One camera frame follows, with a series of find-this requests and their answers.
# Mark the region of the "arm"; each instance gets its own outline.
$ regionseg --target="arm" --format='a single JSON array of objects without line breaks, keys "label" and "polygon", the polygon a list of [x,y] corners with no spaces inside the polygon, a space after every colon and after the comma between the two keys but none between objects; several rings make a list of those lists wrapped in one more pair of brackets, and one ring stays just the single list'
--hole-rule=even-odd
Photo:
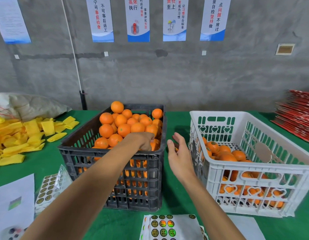
[{"label": "arm", "polygon": [[173,141],[168,140],[170,168],[192,199],[209,238],[211,240],[245,240],[241,232],[197,178],[193,170],[191,154],[184,138],[178,133],[175,133],[172,137],[179,143],[179,150],[176,153]]},{"label": "arm", "polygon": [[82,239],[102,210],[120,173],[139,150],[151,150],[154,134],[130,133],[62,192],[22,239]]}]

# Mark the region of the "black plastic crate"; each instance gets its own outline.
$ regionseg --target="black plastic crate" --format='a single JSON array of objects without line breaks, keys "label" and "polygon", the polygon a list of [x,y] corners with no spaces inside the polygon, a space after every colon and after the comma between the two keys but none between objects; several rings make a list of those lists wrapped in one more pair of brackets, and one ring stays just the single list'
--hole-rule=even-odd
[{"label": "black plastic crate", "polygon": [[[152,111],[156,108],[163,111],[159,150],[138,151],[132,157],[104,205],[105,208],[153,212],[162,206],[161,178],[167,133],[165,105],[124,104],[124,109],[130,109],[133,114],[147,114],[150,118],[152,118]],[[112,113],[111,108],[93,117],[58,146],[72,180],[76,180],[81,173],[91,167],[95,163],[95,157],[103,157],[109,151],[109,149],[92,148],[96,139],[100,137],[99,117],[105,112]]]}]

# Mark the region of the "white plastic crate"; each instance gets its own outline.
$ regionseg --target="white plastic crate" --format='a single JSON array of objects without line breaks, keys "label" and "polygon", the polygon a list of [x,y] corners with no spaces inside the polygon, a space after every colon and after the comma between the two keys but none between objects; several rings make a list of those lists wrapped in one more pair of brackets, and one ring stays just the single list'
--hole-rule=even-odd
[{"label": "white plastic crate", "polygon": [[[189,149],[197,177],[225,212],[269,217],[294,216],[309,190],[309,153],[247,112],[191,111]],[[255,163],[217,161],[202,139],[243,151]],[[238,171],[236,181],[230,181]],[[224,173],[228,181],[222,181]],[[258,178],[243,172],[262,172]],[[220,193],[221,184],[234,191]],[[241,185],[241,191],[234,192]]]}]

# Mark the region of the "forearm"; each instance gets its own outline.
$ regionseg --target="forearm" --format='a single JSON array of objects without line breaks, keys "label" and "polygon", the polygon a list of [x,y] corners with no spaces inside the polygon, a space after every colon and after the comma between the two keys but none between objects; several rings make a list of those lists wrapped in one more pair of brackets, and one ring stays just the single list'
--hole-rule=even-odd
[{"label": "forearm", "polygon": [[64,190],[35,219],[23,239],[82,239],[138,149],[138,141],[123,140]]},{"label": "forearm", "polygon": [[211,240],[245,240],[218,203],[193,175],[183,183]]}]

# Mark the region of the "plastic crate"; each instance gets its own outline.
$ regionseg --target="plastic crate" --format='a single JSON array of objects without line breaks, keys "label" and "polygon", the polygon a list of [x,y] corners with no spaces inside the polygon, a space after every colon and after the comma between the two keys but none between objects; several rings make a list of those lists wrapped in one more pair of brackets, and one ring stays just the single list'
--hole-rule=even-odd
[{"label": "plastic crate", "polygon": [[[161,176],[166,145],[167,118],[162,104],[124,104],[124,109],[132,113],[147,114],[152,118],[153,109],[164,112],[160,148],[157,151],[138,151],[125,166],[117,184],[110,194],[105,208],[137,211],[157,211],[162,205]],[[112,113],[111,108],[92,118],[78,130],[64,139],[58,147],[72,180],[91,167],[95,157],[103,157],[109,149],[91,148],[100,137],[99,117],[102,113]]]},{"label": "plastic crate", "polygon": [[[190,115],[189,149],[197,177],[225,212],[294,216],[309,190],[307,151],[246,112],[191,111]],[[202,136],[207,141],[228,145],[232,151],[243,151],[255,163],[210,158]],[[231,181],[231,174],[236,171],[238,177]],[[262,173],[258,178],[248,178],[242,177],[244,172]],[[229,174],[228,181],[222,181],[224,173]],[[222,193],[221,184],[233,187],[234,191]]]}]

